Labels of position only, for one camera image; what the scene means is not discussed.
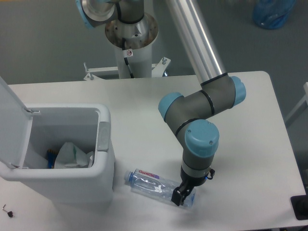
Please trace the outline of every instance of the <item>small black object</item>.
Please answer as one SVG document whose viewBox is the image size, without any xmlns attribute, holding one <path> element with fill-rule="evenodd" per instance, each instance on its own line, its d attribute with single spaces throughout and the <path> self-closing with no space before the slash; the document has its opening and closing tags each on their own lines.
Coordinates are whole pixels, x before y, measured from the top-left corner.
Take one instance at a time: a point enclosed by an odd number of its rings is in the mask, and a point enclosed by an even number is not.
<svg viewBox="0 0 308 231">
<path fill-rule="evenodd" d="M 308 219 L 308 196 L 292 196 L 291 203 L 294 210 L 296 219 L 307 220 Z"/>
<path fill-rule="evenodd" d="M 6 211 L 6 210 L 4 209 L 5 206 L 6 206 L 6 205 L 3 206 L 2 210 L 3 210 L 4 212 L 6 212 L 10 218 L 14 217 L 14 214 L 13 214 L 12 211 L 8 212 L 8 211 Z"/>
<path fill-rule="evenodd" d="M 214 175 L 215 175 L 215 170 L 211 168 L 211 170 L 210 170 L 210 177 L 208 177 L 207 179 L 208 180 L 212 180 Z"/>
<path fill-rule="evenodd" d="M 12 211 L 10 211 L 10 212 L 8 212 L 8 215 L 9 215 L 9 217 L 14 217 L 14 215 L 13 215 L 13 212 Z"/>
</svg>

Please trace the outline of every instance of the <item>light blue joint cap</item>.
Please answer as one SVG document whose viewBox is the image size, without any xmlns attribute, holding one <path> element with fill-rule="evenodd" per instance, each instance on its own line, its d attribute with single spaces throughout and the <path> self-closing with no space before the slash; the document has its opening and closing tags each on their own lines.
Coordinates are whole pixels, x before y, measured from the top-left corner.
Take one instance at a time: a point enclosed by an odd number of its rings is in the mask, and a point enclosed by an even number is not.
<svg viewBox="0 0 308 231">
<path fill-rule="evenodd" d="M 243 102 L 244 99 L 246 98 L 246 88 L 244 83 L 241 82 L 240 78 L 236 77 L 236 76 L 231 76 L 230 77 L 235 85 L 235 101 L 234 101 L 234 105 L 238 105 L 239 103 Z"/>
<path fill-rule="evenodd" d="M 185 143 L 192 154 L 209 158 L 218 148 L 219 131 L 215 124 L 205 119 L 198 119 L 188 126 L 185 131 Z"/>
<path fill-rule="evenodd" d="M 159 104 L 158 104 L 158 110 L 160 112 L 160 114 L 162 115 L 162 118 L 165 120 L 165 116 L 167 113 L 168 108 L 172 105 L 172 103 L 178 98 L 183 96 L 181 93 L 179 92 L 173 92 L 173 93 L 169 93 L 168 95 L 164 96 Z"/>
<path fill-rule="evenodd" d="M 94 27 L 89 23 L 89 21 L 87 20 L 87 17 L 86 17 L 85 14 L 83 13 L 83 10 L 82 10 L 80 1 L 81 1 L 81 0 L 76 0 L 76 5 L 77 5 L 78 11 L 79 11 L 79 13 L 80 13 L 80 16 L 81 16 L 83 22 L 85 23 L 86 27 L 87 27 L 88 29 L 93 29 Z"/>
</svg>

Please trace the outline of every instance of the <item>bottle cap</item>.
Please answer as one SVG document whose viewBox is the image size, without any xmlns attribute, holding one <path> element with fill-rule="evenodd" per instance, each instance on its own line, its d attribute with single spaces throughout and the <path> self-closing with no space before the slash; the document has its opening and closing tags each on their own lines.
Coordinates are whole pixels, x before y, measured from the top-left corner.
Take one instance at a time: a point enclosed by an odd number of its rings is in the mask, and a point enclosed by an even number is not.
<svg viewBox="0 0 308 231">
<path fill-rule="evenodd" d="M 125 175 L 124 175 L 124 180 L 126 184 L 129 184 L 133 178 L 133 172 L 131 171 L 126 171 Z"/>
</svg>

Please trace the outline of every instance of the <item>plastic water bottle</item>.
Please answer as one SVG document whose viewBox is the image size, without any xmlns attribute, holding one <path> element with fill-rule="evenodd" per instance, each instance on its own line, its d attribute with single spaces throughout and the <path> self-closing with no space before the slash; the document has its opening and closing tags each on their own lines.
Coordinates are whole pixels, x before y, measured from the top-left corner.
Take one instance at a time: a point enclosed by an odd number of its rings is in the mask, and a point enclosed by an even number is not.
<svg viewBox="0 0 308 231">
<path fill-rule="evenodd" d="M 142 194 L 167 201 L 171 201 L 173 190 L 180 185 L 178 182 L 164 179 L 140 169 L 136 169 L 135 172 L 127 171 L 124 179 L 131 188 L 141 191 Z M 186 197 L 184 207 L 191 207 L 193 205 L 195 193 L 196 189 L 193 189 L 191 194 Z"/>
<path fill-rule="evenodd" d="M 284 25 L 296 0 L 259 0 L 254 8 L 254 22 L 265 29 Z"/>
</svg>

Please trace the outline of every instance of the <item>white table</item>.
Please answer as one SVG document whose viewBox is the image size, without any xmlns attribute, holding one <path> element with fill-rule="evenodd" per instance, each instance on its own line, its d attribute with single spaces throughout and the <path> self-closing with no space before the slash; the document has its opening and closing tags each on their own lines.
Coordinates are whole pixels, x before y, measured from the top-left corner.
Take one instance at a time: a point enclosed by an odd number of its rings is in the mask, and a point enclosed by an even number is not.
<svg viewBox="0 0 308 231">
<path fill-rule="evenodd" d="M 234 73 L 246 100 L 210 121 L 220 131 L 212 181 L 197 187 L 191 209 L 133 193 L 126 170 L 141 168 L 180 182 L 182 148 L 157 106 L 173 91 L 200 89 L 195 76 L 13 85 L 24 103 L 106 104 L 116 155 L 114 199 L 105 211 L 56 205 L 19 182 L 0 179 L 1 230 L 252 230 L 307 225 L 296 220 L 290 197 L 305 194 L 294 154 L 265 72 Z"/>
</svg>

